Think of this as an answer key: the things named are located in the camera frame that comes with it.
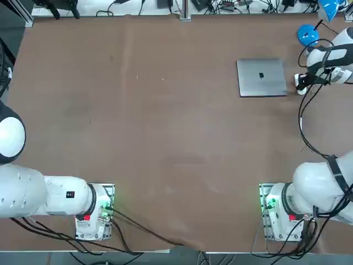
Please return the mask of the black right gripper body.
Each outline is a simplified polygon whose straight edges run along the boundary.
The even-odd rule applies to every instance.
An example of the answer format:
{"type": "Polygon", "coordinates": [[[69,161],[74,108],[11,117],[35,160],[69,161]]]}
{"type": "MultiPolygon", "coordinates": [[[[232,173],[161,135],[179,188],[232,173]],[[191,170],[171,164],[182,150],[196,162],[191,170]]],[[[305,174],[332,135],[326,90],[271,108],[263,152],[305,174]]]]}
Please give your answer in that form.
{"type": "Polygon", "coordinates": [[[309,84],[330,84],[331,73],[334,68],[309,67],[311,80],[309,84]]]}

